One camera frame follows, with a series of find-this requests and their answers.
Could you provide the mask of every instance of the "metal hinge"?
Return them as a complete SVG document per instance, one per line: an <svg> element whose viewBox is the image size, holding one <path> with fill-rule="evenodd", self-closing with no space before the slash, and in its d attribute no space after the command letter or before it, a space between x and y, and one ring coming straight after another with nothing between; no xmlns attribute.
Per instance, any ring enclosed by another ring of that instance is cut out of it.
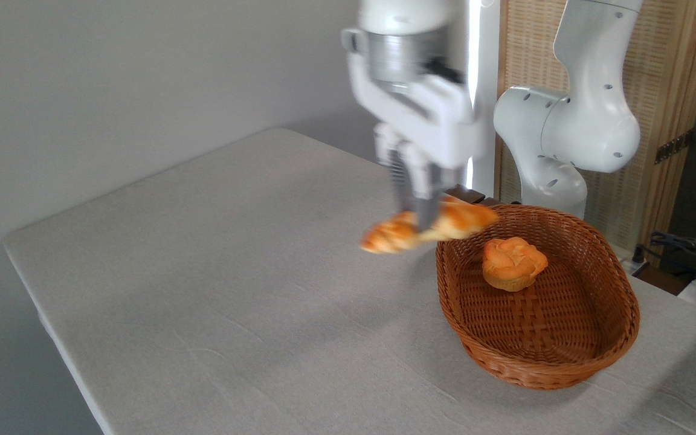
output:
<svg viewBox="0 0 696 435"><path fill-rule="evenodd" d="M685 132L683 135L678 136L674 140L669 141L660 148L657 149L657 157L654 158L654 164L658 165L662 163L663 160L669 159L673 154L679 153L682 149L689 146L691 141L693 130Z"/></svg>

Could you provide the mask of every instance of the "gray tablecloth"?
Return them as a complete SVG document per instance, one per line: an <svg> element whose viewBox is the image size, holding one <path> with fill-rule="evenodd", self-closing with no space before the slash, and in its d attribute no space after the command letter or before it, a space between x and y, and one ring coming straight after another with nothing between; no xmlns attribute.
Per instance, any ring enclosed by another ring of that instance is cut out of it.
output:
<svg viewBox="0 0 696 435"><path fill-rule="evenodd" d="M433 245L357 248L393 209L382 168L276 129L5 248L108 434L696 434L696 306L632 279L627 356L510 385L442 316Z"/></svg>

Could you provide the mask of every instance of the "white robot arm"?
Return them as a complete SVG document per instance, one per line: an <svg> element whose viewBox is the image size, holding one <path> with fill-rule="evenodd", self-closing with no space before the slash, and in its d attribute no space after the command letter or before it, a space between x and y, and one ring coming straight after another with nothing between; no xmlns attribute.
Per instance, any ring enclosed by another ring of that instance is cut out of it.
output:
<svg viewBox="0 0 696 435"><path fill-rule="evenodd" d="M612 172L635 154L640 132L622 92L622 62L642 0L569 0L555 53L571 80L562 94L511 88L495 107L497 131L517 163L523 202L580 217L586 185L575 167ZM388 166L400 208L418 229L433 223L439 196L469 158L480 159L466 85L445 65L450 0L362 0L359 28L343 30L357 101L381 121L378 161Z"/></svg>
<svg viewBox="0 0 696 435"><path fill-rule="evenodd" d="M642 2L569 0L555 37L569 93L514 86L495 105L495 131L517 164L523 204L582 218L587 187L577 168L617 171L638 150L622 64Z"/></svg>
<svg viewBox="0 0 696 435"><path fill-rule="evenodd" d="M443 0L363 0L359 28L342 35L353 93L381 121L378 161L390 168L400 209L417 212L419 230L480 154L469 91L442 63L454 12Z"/></svg>

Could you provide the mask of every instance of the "wicker basket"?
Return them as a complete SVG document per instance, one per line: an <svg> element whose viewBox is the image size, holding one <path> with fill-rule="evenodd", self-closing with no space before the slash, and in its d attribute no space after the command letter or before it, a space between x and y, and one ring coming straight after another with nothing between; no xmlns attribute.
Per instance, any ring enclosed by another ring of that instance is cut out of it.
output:
<svg viewBox="0 0 696 435"><path fill-rule="evenodd" d="M474 361L506 382L559 389L627 353L638 334L638 302L602 235L543 207L493 209L497 224L437 246L442 310ZM505 292L483 278L483 245L513 236L536 245L549 266L527 289Z"/></svg>

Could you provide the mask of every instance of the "bread roll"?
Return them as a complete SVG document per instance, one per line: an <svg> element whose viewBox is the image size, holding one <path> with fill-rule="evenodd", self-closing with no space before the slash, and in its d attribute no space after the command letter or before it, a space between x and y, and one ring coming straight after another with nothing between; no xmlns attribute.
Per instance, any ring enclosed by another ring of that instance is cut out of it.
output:
<svg viewBox="0 0 696 435"><path fill-rule="evenodd" d="M360 247L368 253L400 253L413 250L423 242L466 239L497 220L498 215L488 207L445 195L440 202L439 217L428 230L418 233L415 212L403 211L370 228Z"/></svg>
<svg viewBox="0 0 696 435"><path fill-rule="evenodd" d="M547 256L521 237L492 239L485 244L483 277L497 289L517 292L533 284L547 264Z"/></svg>

